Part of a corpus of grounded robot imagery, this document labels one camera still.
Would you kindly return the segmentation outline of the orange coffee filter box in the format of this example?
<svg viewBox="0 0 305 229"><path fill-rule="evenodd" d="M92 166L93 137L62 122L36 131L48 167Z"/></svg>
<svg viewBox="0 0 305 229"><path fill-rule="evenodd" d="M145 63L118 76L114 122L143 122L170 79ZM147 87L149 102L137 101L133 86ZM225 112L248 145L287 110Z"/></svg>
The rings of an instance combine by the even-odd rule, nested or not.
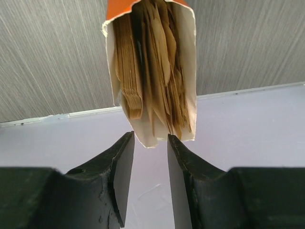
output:
<svg viewBox="0 0 305 229"><path fill-rule="evenodd" d="M110 0L102 26L112 95L138 140L196 133L196 24L183 0Z"/></svg>

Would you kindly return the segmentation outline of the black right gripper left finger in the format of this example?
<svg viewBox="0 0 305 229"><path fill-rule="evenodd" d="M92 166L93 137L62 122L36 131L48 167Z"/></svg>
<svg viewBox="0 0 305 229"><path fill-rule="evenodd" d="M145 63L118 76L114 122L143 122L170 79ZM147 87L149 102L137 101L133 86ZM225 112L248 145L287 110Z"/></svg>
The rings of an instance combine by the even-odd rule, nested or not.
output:
<svg viewBox="0 0 305 229"><path fill-rule="evenodd" d="M123 228L134 145L134 132L127 132L66 174L48 167L2 167L1 228Z"/></svg>

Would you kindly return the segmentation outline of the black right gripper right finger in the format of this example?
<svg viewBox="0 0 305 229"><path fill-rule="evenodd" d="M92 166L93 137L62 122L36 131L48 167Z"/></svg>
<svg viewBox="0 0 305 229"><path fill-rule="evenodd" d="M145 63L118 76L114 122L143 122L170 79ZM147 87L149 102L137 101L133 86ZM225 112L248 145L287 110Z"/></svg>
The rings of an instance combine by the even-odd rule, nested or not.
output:
<svg viewBox="0 0 305 229"><path fill-rule="evenodd" d="M168 135L168 167L177 229L302 229L302 167L223 171Z"/></svg>

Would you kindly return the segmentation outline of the brown filter stack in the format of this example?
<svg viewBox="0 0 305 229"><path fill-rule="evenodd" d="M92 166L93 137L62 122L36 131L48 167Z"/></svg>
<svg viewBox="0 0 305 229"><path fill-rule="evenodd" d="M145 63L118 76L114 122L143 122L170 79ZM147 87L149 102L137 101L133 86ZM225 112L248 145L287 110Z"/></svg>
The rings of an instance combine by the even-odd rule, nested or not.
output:
<svg viewBox="0 0 305 229"><path fill-rule="evenodd" d="M113 22L114 66L127 117L181 138L190 129L173 4L142 0Z"/></svg>

